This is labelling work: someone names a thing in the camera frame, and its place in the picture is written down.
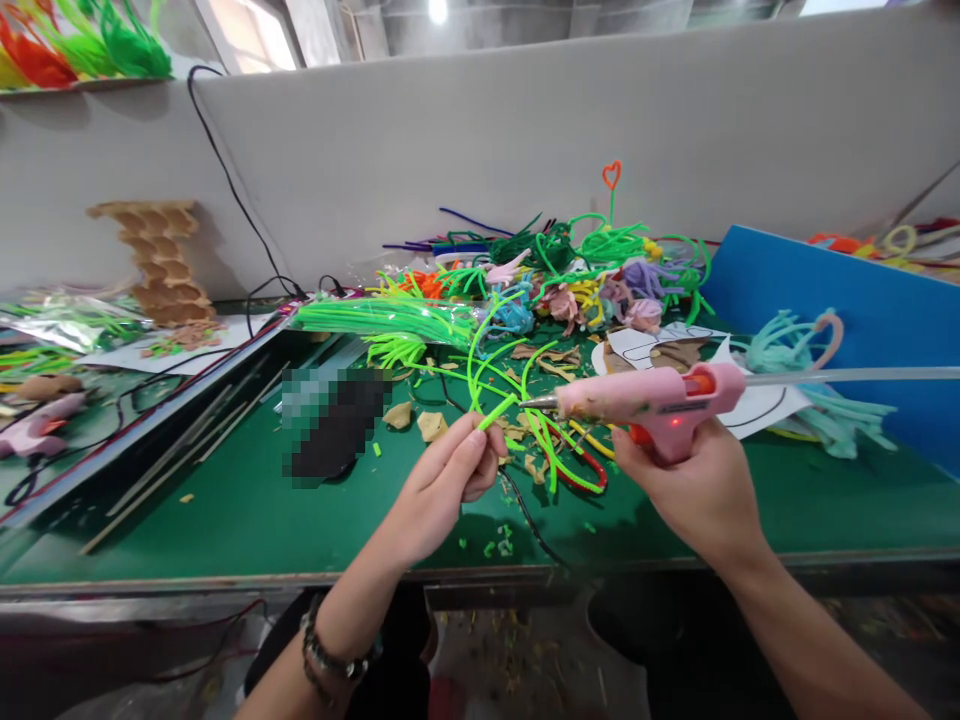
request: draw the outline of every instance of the blue board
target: blue board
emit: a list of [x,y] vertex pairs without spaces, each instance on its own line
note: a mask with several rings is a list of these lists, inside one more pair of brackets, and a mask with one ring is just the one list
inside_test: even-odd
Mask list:
[[[780,310],[806,322],[835,308],[846,333],[830,367],[960,365],[960,287],[861,258],[734,225],[703,294],[724,322],[744,333],[756,333]],[[837,389],[895,405],[898,412],[884,421],[894,441],[960,477],[960,382],[843,383]]]

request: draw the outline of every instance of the light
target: light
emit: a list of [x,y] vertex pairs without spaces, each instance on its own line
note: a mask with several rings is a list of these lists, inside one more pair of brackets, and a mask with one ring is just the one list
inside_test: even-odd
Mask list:
[[447,21],[447,0],[427,0],[427,12],[434,25],[443,25]]

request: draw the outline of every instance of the workbench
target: workbench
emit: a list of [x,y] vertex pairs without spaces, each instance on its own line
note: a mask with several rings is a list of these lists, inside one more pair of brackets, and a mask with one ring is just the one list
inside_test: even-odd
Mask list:
[[[546,326],[536,344],[559,337],[560,330]],[[292,352],[286,346],[296,345],[294,335],[304,334],[285,331],[269,350]],[[592,341],[578,334],[576,342],[589,365]],[[438,362],[450,354],[455,353],[442,351]],[[519,371],[522,365],[508,360],[501,367]],[[562,382],[539,371],[533,376],[533,394]],[[394,383],[392,404],[409,399],[417,377],[414,373]],[[451,397],[468,404],[463,382],[447,384]],[[506,389],[499,378],[493,384]],[[436,377],[424,377],[413,393],[417,411],[442,411],[451,424],[460,415],[445,402]],[[488,411],[496,404],[492,394],[484,393],[483,399]],[[132,483],[121,477],[122,462],[110,469],[111,478],[87,483],[89,492],[70,496],[27,528],[3,532],[0,594],[264,589],[333,582],[390,508],[424,443],[416,423],[395,431],[378,421],[367,452],[349,473],[315,490],[293,489],[282,469],[293,438],[286,430],[276,431],[279,415],[273,405],[259,405],[206,462],[175,475],[89,556],[77,551],[105,524],[105,508]],[[597,437],[610,444],[608,431],[598,431]],[[373,442],[379,444],[380,458],[372,451]],[[744,446],[764,530],[788,565],[960,557],[960,485],[908,448],[890,453],[867,441],[859,459],[838,460],[819,445],[769,432],[748,438]],[[523,471],[522,457],[510,466],[550,545],[571,565],[597,574],[700,565],[643,491],[614,471],[612,462],[584,447],[611,468],[602,496],[574,493],[562,483],[551,496]],[[192,502],[180,502],[187,494],[193,494]],[[509,495],[498,484],[479,502],[465,505],[450,537],[412,577],[453,582],[550,576],[555,566]],[[483,550],[502,539],[497,533],[501,525],[513,531],[514,554],[487,558]]]

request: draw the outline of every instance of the pink glue gun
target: pink glue gun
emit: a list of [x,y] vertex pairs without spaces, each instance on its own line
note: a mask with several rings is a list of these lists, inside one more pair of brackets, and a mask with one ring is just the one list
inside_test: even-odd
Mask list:
[[66,441],[47,435],[48,427],[79,411],[85,399],[83,393],[72,393],[37,408],[22,420],[14,420],[0,431],[0,458],[10,453],[22,458],[37,454],[50,457],[63,451],[67,447]]
[[520,407],[556,409],[561,417],[629,425],[638,445],[651,446],[666,465],[690,457],[693,431],[730,412],[743,395],[744,374],[730,363],[697,363],[686,375],[660,367],[577,380]]

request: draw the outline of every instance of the egg carton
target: egg carton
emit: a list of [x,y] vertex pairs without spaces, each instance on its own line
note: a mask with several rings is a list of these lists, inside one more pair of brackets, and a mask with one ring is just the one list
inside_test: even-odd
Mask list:
[[193,206],[193,200],[112,202],[87,209],[92,218],[105,215],[120,223],[118,237],[133,248],[142,278],[130,292],[158,327],[180,327],[215,314],[207,293],[193,281],[180,244],[200,228],[190,213]]

